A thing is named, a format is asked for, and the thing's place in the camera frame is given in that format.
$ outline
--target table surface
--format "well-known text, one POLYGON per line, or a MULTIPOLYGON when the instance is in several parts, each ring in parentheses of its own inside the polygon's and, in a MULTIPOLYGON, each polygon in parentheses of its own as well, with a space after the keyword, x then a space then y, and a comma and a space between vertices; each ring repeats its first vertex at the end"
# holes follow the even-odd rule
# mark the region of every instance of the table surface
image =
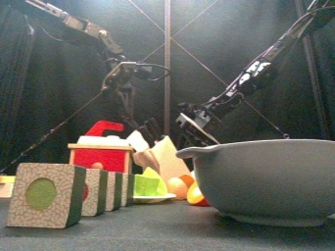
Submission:
POLYGON ((186 201, 138 204, 85 217, 66 229, 7 227, 0 199, 0 250, 335 250, 335 219, 325 226, 273 227, 221 217, 186 201))

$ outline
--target metal pole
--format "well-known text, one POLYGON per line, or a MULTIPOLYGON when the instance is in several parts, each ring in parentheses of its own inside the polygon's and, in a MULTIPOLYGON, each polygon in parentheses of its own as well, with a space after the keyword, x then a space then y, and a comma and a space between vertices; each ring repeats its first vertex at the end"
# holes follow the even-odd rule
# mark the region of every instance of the metal pole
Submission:
MULTIPOLYGON (((166 0, 166 67, 171 67, 171 1, 166 0)), ((165 134, 170 135, 170 76, 166 77, 165 134)))
MULTIPOLYGON (((302 0, 297 0, 297 9, 298 9, 298 15, 299 17, 305 14, 305 4, 302 0)), ((305 55, 306 55, 306 62, 309 67, 309 76, 311 81, 311 88, 314 93, 314 103, 315 103, 315 109, 318 114, 318 120, 319 120, 319 127, 321 127, 321 134, 323 139, 330 139, 330 129, 327 126, 327 117, 325 112, 325 106, 322 102, 322 94, 321 94, 321 87, 319 87, 319 76, 318 76, 318 70, 315 66, 315 57, 314 57, 314 50, 313 50, 313 44, 311 44, 311 37, 307 35, 303 40, 303 49, 305 49, 305 55)))

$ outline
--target toy block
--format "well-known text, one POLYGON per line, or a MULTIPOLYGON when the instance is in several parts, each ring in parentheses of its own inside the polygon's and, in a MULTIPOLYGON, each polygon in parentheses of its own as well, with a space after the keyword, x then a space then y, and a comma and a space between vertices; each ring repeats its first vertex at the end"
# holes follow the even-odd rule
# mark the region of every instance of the toy block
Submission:
POLYGON ((109 172, 87 169, 83 216, 98 216, 105 212, 109 172))
POLYGON ((122 173, 109 172, 106 210, 113 211, 121 208, 122 204, 122 173))
POLYGON ((89 169, 99 164, 110 172, 131 173, 131 146, 69 144, 69 148, 71 149, 70 164, 89 169))
POLYGON ((15 176, 0 176, 0 198, 12 197, 15 180, 15 176))
POLYGON ((134 204, 134 183, 135 175, 122 174, 122 207, 129 207, 134 204))
POLYGON ((66 228, 82 219, 87 169, 69 164, 18 167, 7 226, 66 228))

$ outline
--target green circle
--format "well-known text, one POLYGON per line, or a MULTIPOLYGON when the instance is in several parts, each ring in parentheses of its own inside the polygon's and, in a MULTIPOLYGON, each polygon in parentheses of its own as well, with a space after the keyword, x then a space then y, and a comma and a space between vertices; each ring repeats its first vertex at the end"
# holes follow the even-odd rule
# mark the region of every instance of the green circle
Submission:
POLYGON ((57 194, 54 182, 46 177, 37 179, 27 189, 28 205, 39 211, 47 209, 57 198, 57 194))

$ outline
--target black backdrop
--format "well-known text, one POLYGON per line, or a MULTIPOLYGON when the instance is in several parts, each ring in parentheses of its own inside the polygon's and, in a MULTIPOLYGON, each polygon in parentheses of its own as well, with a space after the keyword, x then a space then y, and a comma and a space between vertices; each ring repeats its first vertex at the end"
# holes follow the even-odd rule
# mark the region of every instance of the black backdrop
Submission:
MULTIPOLYGON (((298 19, 298 3, 310 1, 171 1, 170 136, 178 145, 177 105, 219 95, 243 67, 274 44, 298 19)), ((166 1, 50 1, 74 16, 103 26, 131 61, 165 64, 166 1)), ((62 42, 62 28, 37 21, 3 4, 0 9, 2 168, 101 92, 106 68, 94 46, 62 42)), ((313 36, 321 91, 313 87, 303 44, 282 73, 249 103, 291 138, 334 140, 334 21, 313 36), (322 108, 325 118, 318 113, 322 108)), ((165 81, 131 81, 135 119, 165 126, 165 81)), ((117 97, 106 95, 30 152, 20 162, 67 163, 67 144, 99 120, 123 123, 117 97)), ((133 128, 126 125, 121 136, 133 128)), ((242 104, 218 131, 223 143, 282 138, 258 113, 242 104)), ((6 173, 16 170, 14 165, 6 173)))

